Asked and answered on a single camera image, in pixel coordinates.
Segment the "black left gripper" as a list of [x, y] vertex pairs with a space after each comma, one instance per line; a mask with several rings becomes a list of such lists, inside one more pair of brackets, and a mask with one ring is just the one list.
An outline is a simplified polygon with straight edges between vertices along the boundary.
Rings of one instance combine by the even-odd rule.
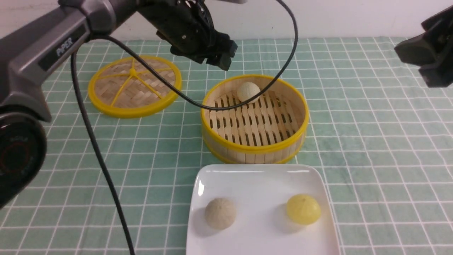
[[171, 53], [228, 71], [237, 44], [214, 28], [203, 0], [142, 0], [138, 12], [171, 45]]

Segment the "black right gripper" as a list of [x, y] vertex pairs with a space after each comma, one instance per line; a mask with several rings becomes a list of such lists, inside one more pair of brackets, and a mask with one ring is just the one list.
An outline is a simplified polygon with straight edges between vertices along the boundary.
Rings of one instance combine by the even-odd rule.
[[424, 32], [398, 43], [394, 50], [401, 62], [419, 66], [428, 87], [444, 88], [453, 82], [453, 7], [421, 23]]

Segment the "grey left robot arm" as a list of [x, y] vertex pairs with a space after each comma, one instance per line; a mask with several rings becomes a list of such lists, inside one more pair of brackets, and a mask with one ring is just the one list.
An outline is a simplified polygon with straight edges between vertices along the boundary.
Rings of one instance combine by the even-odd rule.
[[44, 16], [0, 43], [1, 207], [39, 172], [50, 122], [41, 86], [85, 42], [110, 35], [140, 13], [170, 43], [171, 53], [227, 71], [237, 45], [213, 27], [203, 0], [60, 0]]

